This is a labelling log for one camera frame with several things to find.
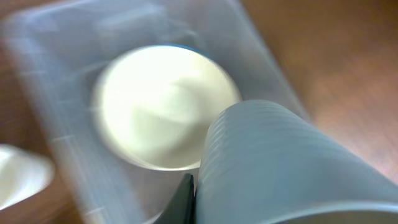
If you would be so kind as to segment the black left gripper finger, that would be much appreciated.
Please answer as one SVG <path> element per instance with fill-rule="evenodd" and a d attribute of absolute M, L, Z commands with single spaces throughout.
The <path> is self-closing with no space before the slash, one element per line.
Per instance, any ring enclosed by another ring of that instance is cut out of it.
<path fill-rule="evenodd" d="M 154 224 L 192 224 L 194 216 L 194 178 L 191 174 L 185 174 L 169 204 Z"/>

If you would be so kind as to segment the grey cup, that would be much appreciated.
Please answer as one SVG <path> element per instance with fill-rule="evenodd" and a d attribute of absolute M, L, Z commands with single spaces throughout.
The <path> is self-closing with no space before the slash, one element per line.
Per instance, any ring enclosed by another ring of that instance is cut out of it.
<path fill-rule="evenodd" d="M 197 223 L 396 223 L 397 185 L 277 103 L 243 101 L 210 126 Z"/>

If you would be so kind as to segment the cream bowl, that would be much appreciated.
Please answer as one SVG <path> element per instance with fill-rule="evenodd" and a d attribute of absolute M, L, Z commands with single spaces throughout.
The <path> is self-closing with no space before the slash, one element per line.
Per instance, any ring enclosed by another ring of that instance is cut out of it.
<path fill-rule="evenodd" d="M 198 168 L 210 124 L 241 100 L 220 65 L 179 45 L 118 56 L 98 75 L 91 97 L 96 128 L 111 152 L 167 171 Z"/>

